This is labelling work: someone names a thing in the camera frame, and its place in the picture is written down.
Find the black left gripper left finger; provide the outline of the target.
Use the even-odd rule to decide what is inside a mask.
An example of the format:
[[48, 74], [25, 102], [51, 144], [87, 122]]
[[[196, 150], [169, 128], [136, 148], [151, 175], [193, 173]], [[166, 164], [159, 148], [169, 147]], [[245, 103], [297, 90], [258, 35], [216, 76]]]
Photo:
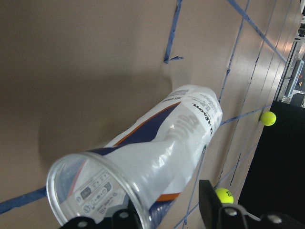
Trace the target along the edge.
[[75, 217], [60, 227], [61, 229], [142, 229], [142, 223], [134, 205], [129, 201], [127, 208], [116, 211], [96, 223], [89, 217]]

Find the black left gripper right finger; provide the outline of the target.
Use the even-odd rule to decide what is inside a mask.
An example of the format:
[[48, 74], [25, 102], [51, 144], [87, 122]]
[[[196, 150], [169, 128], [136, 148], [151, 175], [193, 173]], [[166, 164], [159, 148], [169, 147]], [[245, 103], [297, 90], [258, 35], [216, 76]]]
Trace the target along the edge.
[[239, 204], [221, 203], [209, 180], [199, 181], [199, 210], [207, 229], [303, 229], [304, 224], [279, 212], [261, 217]]

